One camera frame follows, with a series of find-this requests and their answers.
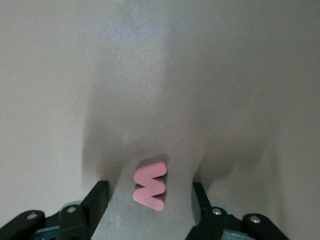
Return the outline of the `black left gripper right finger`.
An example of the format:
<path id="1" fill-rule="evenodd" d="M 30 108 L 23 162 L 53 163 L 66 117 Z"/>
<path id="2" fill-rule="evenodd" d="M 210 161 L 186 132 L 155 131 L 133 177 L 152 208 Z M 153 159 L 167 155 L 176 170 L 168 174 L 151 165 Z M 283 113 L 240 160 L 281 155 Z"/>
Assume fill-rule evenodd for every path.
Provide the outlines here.
<path id="1" fill-rule="evenodd" d="M 211 205 L 200 182 L 193 182 L 191 206 L 195 226 L 192 240 L 287 240 L 288 237 L 266 216 L 249 213 L 236 218 L 225 208 Z"/>

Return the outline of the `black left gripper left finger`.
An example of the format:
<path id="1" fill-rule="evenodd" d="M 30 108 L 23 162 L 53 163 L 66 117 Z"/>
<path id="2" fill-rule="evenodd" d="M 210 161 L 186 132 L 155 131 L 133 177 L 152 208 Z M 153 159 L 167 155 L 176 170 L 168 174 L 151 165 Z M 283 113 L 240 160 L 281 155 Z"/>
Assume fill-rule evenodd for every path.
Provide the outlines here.
<path id="1" fill-rule="evenodd" d="M 109 182 L 98 181 L 84 200 L 46 217 L 41 210 L 20 213 L 0 228 L 2 240 L 90 240 L 109 203 Z"/>

